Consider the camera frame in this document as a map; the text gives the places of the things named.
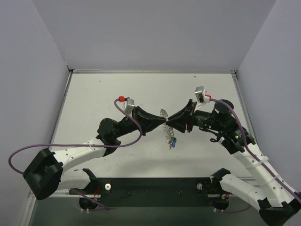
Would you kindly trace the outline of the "large metal keyring with loops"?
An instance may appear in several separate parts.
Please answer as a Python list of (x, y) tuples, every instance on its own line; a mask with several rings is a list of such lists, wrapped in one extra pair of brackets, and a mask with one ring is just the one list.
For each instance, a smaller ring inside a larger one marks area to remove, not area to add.
[[(160, 110), (160, 116), (165, 118), (166, 122), (168, 121), (168, 114), (164, 109)], [(164, 134), (166, 137), (166, 143), (169, 145), (169, 149), (172, 149), (171, 143), (176, 138), (174, 136), (173, 128), (169, 127), (166, 123), (164, 123), (162, 126), (163, 126), (163, 131), (164, 131)]]

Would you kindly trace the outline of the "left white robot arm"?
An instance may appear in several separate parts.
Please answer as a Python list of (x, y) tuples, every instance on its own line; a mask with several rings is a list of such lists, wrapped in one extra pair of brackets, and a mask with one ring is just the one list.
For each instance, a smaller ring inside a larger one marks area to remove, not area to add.
[(147, 113), (140, 107), (133, 107), (131, 113), (124, 112), (124, 118), (116, 121), (101, 120), (95, 138), (83, 144), (63, 145), (62, 150), (50, 151), (48, 145), (31, 161), (23, 172), (23, 178), (37, 200), (44, 200), (57, 190), (77, 188), (90, 194), (96, 189), (92, 173), (85, 169), (64, 175), (73, 167), (89, 160), (102, 158), (118, 148), (137, 143), (137, 140), (122, 144), (118, 138), (139, 131), (139, 138), (166, 122), (165, 118)]

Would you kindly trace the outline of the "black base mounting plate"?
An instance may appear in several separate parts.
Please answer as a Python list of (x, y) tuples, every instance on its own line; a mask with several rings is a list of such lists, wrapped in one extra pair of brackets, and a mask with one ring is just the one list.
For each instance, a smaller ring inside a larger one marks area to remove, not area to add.
[(227, 192), (210, 178), (94, 178), (84, 188), (72, 188), (106, 207), (207, 207), (226, 209)]

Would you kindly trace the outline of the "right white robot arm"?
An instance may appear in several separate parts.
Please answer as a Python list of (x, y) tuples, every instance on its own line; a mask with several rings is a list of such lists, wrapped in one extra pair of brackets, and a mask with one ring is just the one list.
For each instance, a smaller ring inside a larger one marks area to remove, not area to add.
[(191, 132), (197, 126), (203, 132), (216, 136), (219, 143), (252, 175), (255, 187), (221, 168), (210, 176), (218, 189), (231, 193), (258, 210), (269, 226), (283, 226), (301, 209), (301, 194), (289, 186), (269, 163), (255, 139), (242, 126), (228, 100), (212, 100), (212, 112), (200, 111), (202, 103), (190, 100), (179, 112), (168, 117), (167, 125), (181, 133)]

